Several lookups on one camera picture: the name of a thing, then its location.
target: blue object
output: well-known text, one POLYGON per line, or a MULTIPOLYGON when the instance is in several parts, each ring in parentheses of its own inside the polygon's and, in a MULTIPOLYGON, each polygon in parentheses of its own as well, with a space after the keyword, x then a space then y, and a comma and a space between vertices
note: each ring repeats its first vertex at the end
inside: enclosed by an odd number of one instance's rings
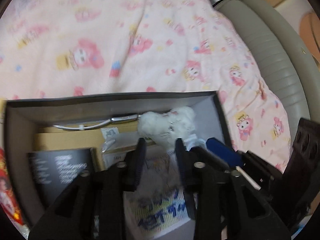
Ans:
POLYGON ((207 149, 227 162, 230 168, 236 166, 243 166, 241 155, 236 153, 232 148, 225 146, 222 142, 216 138, 209 138, 206 142, 207 149))

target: silver bolt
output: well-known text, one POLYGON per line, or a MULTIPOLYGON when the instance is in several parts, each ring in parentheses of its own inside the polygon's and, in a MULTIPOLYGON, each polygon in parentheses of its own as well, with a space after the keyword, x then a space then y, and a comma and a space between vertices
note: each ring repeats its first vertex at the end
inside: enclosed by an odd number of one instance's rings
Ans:
POLYGON ((125 163, 125 162, 118 162, 117 163, 118 168, 125 168, 126 166, 127 166, 127 163, 125 163))
POLYGON ((205 167, 205 164, 202 163, 202 162, 196 162, 196 163, 193 164, 193 166, 195 166, 198 169, 202 169, 202 168, 205 167))
POLYGON ((241 173, 237 170, 234 170, 234 171, 231 171, 231 175, 234 177, 239 177, 239 176, 241 176, 241 173))
POLYGON ((90 172, 88 170, 83 170, 80 174, 81 177, 88 177, 90 175, 90 172))

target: pink blanket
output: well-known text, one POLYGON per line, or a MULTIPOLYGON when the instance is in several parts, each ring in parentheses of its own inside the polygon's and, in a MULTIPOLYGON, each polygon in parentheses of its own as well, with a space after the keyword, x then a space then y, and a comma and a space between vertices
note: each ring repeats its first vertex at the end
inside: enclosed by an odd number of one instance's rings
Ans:
POLYGON ((281 102, 209 0, 13 0, 0 74, 8 99, 219 90, 234 149, 289 159, 281 102))

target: stuffed animal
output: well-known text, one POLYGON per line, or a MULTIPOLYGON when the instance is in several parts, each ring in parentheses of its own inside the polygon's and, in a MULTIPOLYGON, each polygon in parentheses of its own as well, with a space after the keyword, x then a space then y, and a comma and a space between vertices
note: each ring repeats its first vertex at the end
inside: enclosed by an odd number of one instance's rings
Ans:
POLYGON ((146 112, 139 118, 138 133, 151 138, 165 149, 173 149, 177 138, 186 140, 196 129, 195 112, 188 106, 172 109, 165 114, 146 112))

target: ribbed leather upholstery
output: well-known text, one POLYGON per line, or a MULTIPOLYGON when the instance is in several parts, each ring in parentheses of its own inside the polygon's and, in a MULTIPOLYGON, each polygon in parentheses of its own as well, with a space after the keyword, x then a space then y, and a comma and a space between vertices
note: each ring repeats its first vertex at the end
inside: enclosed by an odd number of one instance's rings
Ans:
POLYGON ((288 22, 264 0, 224 0, 215 9, 233 23, 284 105, 292 139, 301 117, 320 122, 320 72, 288 22))

